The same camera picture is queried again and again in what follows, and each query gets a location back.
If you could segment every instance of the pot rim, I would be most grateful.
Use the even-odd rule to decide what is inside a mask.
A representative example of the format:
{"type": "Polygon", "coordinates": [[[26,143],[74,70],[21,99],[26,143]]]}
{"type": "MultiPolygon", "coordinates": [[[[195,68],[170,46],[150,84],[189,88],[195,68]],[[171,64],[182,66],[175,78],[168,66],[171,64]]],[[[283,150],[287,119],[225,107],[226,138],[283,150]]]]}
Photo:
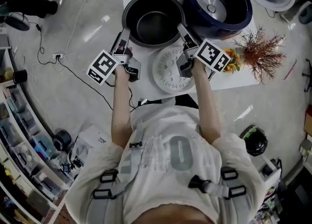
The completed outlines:
{"type": "Polygon", "coordinates": [[[250,21],[252,20],[253,17],[253,7],[252,4],[250,2],[250,0],[245,0],[246,2],[246,6],[247,6],[247,14],[246,17],[244,19],[243,22],[239,23],[239,24],[227,24],[227,23],[223,23],[220,22],[216,19],[214,19],[213,17],[209,16],[204,10],[197,10],[197,6],[196,0],[190,0],[192,6],[195,8],[195,10],[207,21],[211,22],[212,24],[214,24],[215,26],[224,29],[224,30],[230,30],[230,31],[237,31],[237,30],[241,30],[243,28],[245,28],[246,26],[249,25],[250,21]]]}
{"type": "MultiPolygon", "coordinates": [[[[136,3],[137,1],[139,1],[139,0],[131,0],[131,1],[127,4],[126,8],[123,10],[123,13],[122,13],[122,20],[121,20],[121,22],[122,22],[122,27],[123,27],[123,28],[127,26],[127,25],[126,25],[126,17],[127,17],[127,14],[128,14],[128,11],[129,11],[130,7],[131,7],[134,3],[136,3]]],[[[182,17],[182,22],[181,22],[181,23],[182,23],[182,24],[185,24],[185,15],[184,15],[184,11],[183,11],[182,5],[180,4],[180,2],[179,2],[178,0],[171,0],[171,1],[172,1],[173,3],[176,4],[176,6],[178,7],[178,9],[179,9],[179,11],[180,11],[180,13],[181,13],[181,17],[182,17]]],[[[136,40],[134,37],[132,37],[131,32],[130,32],[130,40],[131,40],[133,43],[135,43],[135,44],[137,44],[137,45],[139,45],[139,46],[141,46],[141,47],[145,47],[145,48],[149,48],[149,49],[160,49],[160,48],[165,48],[165,47],[167,47],[167,46],[173,44],[174,42],[176,42],[179,38],[180,38],[180,34],[179,34],[179,32],[178,32],[172,39],[170,39],[169,41],[167,41],[167,42],[165,42],[165,43],[161,43],[161,44],[147,44],[147,43],[143,43],[143,42],[141,42],[141,41],[136,40]]]]}

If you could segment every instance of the qr code tag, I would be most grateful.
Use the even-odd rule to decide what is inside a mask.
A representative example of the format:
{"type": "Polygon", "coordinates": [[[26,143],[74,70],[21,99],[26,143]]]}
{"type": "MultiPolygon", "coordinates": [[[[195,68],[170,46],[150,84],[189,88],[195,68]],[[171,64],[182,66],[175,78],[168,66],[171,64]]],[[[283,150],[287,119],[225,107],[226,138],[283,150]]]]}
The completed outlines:
{"type": "Polygon", "coordinates": [[[102,85],[118,65],[118,59],[102,50],[90,64],[87,75],[99,85],[102,85]]]}
{"type": "Polygon", "coordinates": [[[221,72],[231,60],[223,50],[207,39],[204,40],[194,56],[216,72],[221,72]]]}

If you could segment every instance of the black tripod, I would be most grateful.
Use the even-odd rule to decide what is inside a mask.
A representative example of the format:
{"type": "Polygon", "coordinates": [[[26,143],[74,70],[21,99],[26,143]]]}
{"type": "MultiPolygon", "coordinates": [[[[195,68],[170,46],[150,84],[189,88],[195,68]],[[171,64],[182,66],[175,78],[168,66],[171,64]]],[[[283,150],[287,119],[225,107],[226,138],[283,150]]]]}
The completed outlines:
{"type": "Polygon", "coordinates": [[[308,77],[310,80],[309,80],[308,88],[304,89],[304,92],[308,92],[310,87],[312,87],[312,80],[311,80],[312,79],[312,66],[311,66],[311,63],[310,63],[309,59],[306,59],[306,61],[309,63],[310,74],[307,75],[307,74],[302,73],[302,76],[303,77],[308,77]]]}

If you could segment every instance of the round black pot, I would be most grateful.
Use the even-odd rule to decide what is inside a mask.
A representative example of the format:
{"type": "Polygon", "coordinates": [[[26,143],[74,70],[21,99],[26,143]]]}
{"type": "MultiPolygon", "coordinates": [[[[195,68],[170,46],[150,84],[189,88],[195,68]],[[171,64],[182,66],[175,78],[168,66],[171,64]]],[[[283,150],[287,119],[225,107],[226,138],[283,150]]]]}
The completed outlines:
{"type": "Polygon", "coordinates": [[[250,0],[219,0],[225,7],[226,18],[218,21],[206,13],[196,0],[180,0],[185,12],[186,23],[199,35],[222,39],[244,29],[253,16],[250,0]]]}
{"type": "Polygon", "coordinates": [[[185,23],[185,16],[177,0],[132,0],[122,14],[122,26],[130,29],[130,40],[150,49],[177,41],[179,23],[185,23]]]}

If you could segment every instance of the shirt sleeve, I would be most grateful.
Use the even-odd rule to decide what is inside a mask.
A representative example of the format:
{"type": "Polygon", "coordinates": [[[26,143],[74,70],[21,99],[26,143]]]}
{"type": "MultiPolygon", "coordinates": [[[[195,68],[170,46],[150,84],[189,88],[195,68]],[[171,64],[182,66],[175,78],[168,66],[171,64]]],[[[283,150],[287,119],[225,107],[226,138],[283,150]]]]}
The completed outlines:
{"type": "Polygon", "coordinates": [[[122,153],[123,148],[114,143],[89,153],[81,173],[66,194],[66,208],[76,223],[86,223],[92,192],[100,184],[99,177],[105,170],[118,166],[122,153]]]}
{"type": "Polygon", "coordinates": [[[245,141],[235,134],[220,137],[213,142],[221,154],[223,164],[236,169],[240,181],[245,185],[250,198],[249,220],[252,220],[265,197],[265,185],[259,172],[250,160],[245,141]]]}

